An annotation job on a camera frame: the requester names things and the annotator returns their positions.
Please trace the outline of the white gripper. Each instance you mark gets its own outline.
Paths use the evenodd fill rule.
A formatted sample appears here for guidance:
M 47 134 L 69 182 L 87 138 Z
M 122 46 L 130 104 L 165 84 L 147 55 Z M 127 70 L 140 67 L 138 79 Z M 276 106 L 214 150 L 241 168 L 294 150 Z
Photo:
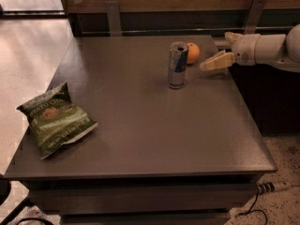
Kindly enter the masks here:
M 240 66 L 255 65 L 255 49 L 260 38 L 259 34 L 242 35 L 234 32 L 226 32 L 225 39 L 232 45 L 232 52 L 218 52 L 213 57 L 200 64 L 202 71 L 210 71 L 231 67 L 236 60 Z

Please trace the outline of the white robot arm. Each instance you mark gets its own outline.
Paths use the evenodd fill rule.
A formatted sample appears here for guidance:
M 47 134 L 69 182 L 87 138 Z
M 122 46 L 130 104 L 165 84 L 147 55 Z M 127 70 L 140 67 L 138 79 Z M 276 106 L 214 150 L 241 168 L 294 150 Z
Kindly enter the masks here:
M 300 24 L 285 34 L 241 35 L 225 33 L 231 50 L 222 50 L 200 64 L 203 71 L 239 66 L 269 65 L 286 71 L 298 72 L 300 67 Z

